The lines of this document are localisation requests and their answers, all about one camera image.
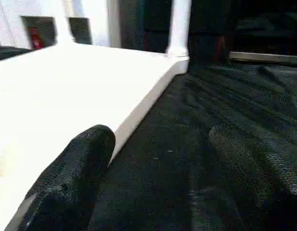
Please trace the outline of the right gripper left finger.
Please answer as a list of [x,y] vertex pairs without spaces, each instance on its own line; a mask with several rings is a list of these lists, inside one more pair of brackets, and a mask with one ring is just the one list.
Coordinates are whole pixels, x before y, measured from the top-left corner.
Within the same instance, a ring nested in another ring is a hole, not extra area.
[[115,135],[95,125],[74,137],[25,195],[32,202],[19,231],[82,231],[115,147]]

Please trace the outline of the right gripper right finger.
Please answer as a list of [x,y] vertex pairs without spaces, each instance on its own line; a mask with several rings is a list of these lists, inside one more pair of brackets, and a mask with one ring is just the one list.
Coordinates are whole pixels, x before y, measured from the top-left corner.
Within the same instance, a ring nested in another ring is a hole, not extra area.
[[297,231],[297,171],[281,150],[227,125],[209,131],[231,189],[251,228]]

